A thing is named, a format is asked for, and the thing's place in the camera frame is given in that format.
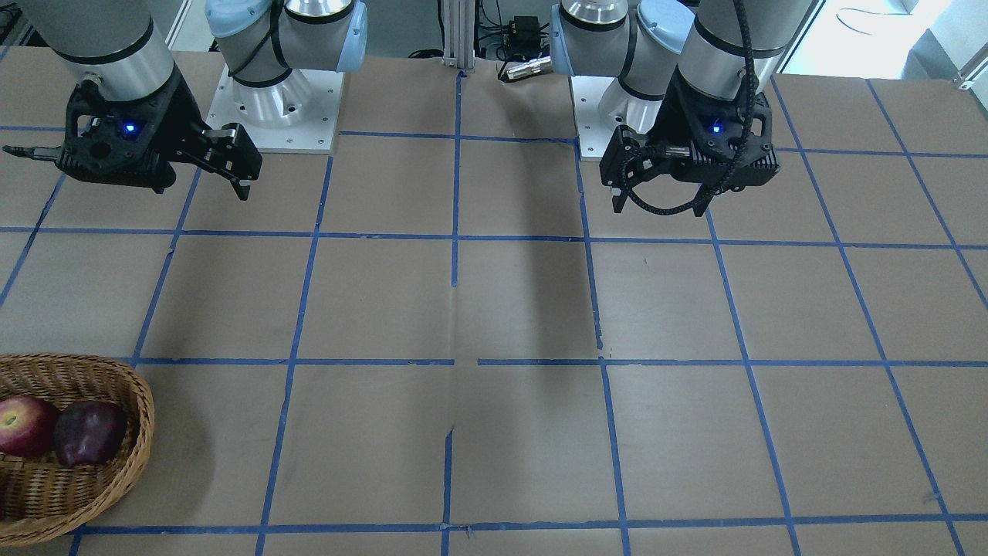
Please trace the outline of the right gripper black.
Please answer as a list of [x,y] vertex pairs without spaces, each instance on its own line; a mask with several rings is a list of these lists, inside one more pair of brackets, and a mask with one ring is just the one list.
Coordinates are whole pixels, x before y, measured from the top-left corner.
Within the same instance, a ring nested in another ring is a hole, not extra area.
[[137,100],[110,101],[94,74],[75,86],[58,147],[4,145],[7,154],[54,164],[88,183],[148,188],[161,194],[176,180],[174,163],[188,163],[232,183],[249,199],[262,155],[243,124],[208,129],[191,89],[173,66],[164,84]]

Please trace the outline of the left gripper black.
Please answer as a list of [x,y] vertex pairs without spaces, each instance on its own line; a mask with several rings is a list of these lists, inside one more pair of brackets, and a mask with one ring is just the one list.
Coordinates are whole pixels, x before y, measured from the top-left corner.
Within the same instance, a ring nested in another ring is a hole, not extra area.
[[[705,214],[710,201],[723,192],[762,186],[777,173],[772,138],[772,109],[761,92],[761,80],[741,74],[732,99],[714,98],[696,89],[677,69],[647,142],[629,126],[618,126],[600,162],[603,186],[611,190],[615,214],[627,201],[654,215]],[[696,183],[691,201],[673,208],[646,203],[634,193],[640,183],[660,174]]]

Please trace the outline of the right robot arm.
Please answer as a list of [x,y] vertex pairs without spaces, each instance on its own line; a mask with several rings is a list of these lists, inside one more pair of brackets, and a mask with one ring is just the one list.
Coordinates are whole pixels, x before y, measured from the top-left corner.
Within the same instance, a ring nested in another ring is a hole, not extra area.
[[21,1],[20,10],[75,80],[57,147],[6,145],[81,182],[148,188],[198,166],[247,200],[262,155],[251,129],[283,129],[316,113],[304,71],[353,73],[367,48],[363,1],[208,1],[239,119],[212,127],[144,1]]

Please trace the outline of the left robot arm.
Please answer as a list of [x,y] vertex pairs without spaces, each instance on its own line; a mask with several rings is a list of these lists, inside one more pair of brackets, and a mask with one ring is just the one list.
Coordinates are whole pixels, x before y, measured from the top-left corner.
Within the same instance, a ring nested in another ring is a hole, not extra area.
[[614,79],[657,106],[617,124],[599,164],[614,212],[702,217],[727,192],[780,172],[768,80],[810,1],[562,1],[553,7],[555,73]]

